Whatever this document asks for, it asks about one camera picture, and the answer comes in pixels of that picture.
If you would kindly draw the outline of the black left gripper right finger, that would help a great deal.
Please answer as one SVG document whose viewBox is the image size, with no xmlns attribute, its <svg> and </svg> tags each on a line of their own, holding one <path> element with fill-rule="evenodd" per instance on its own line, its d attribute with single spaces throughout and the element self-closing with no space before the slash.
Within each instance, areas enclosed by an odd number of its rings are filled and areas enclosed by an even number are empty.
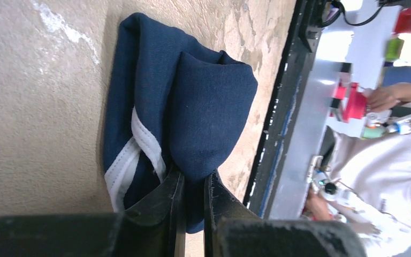
<svg viewBox="0 0 411 257">
<path fill-rule="evenodd" d="M 204 182 L 205 256 L 365 256 L 345 224 L 263 220 L 222 183 L 217 171 Z"/>
</svg>

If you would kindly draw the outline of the navy blue underwear white trim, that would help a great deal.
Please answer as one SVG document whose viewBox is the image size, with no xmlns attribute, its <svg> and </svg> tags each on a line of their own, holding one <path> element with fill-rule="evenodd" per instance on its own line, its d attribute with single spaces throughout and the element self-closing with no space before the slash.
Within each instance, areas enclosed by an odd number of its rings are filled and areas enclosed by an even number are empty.
<svg viewBox="0 0 411 257">
<path fill-rule="evenodd" d="M 257 91 L 252 67 L 142 13 L 121 22 L 102 160 L 114 211 L 135 205 L 175 165 L 186 231 L 204 228 L 204 180 L 231 154 Z"/>
</svg>

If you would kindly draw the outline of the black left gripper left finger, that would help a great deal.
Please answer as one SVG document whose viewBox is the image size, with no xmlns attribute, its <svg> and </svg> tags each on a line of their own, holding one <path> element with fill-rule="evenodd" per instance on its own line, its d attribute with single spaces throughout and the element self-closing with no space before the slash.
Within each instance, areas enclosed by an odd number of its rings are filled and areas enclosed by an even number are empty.
<svg viewBox="0 0 411 257">
<path fill-rule="evenodd" d="M 0 216 L 0 256 L 184 256 L 184 183 L 172 166 L 126 211 Z"/>
</svg>

